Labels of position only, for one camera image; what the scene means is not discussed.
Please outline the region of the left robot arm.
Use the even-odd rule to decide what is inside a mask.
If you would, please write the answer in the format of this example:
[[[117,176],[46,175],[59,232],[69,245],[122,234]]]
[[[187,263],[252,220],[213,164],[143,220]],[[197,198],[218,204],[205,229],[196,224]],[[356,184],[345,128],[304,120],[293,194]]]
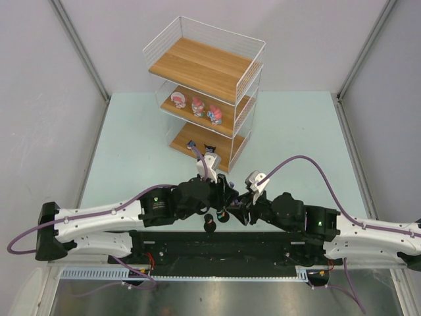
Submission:
[[[127,201],[88,209],[47,202],[38,219],[36,260],[54,261],[74,252],[127,257],[138,249],[131,231],[172,225],[209,209],[223,211],[238,195],[219,174],[216,181],[196,176],[178,185],[159,184]]]

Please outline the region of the pink bunny flower crown figurine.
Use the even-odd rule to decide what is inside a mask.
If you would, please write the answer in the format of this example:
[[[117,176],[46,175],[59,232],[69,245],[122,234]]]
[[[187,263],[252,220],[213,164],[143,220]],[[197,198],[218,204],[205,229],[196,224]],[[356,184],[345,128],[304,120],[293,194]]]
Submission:
[[[191,108],[195,117],[201,118],[205,115],[205,104],[196,96],[192,97]]]

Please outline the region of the white pink round figurine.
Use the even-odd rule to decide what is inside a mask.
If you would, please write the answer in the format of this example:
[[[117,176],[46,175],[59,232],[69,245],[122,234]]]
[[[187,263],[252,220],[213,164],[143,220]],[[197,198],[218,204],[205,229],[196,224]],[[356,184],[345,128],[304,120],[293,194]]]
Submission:
[[[170,100],[177,109],[183,109],[186,106],[186,97],[181,92],[173,92],[170,95]]]

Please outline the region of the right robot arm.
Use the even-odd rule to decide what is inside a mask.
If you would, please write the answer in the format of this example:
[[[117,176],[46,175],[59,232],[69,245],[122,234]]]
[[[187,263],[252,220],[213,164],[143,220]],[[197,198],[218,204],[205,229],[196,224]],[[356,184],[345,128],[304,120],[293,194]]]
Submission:
[[[389,223],[335,209],[305,205],[285,192],[270,201],[263,194],[239,196],[227,208],[244,225],[262,220],[293,236],[282,250],[284,265],[312,267],[329,261],[355,265],[404,265],[420,270],[420,223]]]

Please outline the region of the purple rabbit figurine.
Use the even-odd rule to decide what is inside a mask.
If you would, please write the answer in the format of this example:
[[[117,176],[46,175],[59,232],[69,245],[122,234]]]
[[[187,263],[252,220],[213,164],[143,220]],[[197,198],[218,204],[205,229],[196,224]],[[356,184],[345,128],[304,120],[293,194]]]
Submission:
[[[237,190],[234,189],[235,184],[233,182],[229,182],[229,187],[230,187],[230,207],[237,207],[240,204],[239,201],[239,192]]]

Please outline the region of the pink bunny blue bow figurine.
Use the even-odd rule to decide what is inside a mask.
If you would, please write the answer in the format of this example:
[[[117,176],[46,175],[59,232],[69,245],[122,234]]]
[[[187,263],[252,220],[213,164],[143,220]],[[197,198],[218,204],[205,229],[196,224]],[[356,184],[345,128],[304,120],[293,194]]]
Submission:
[[[207,117],[213,125],[222,124],[222,111],[216,105],[210,105],[207,111]]]

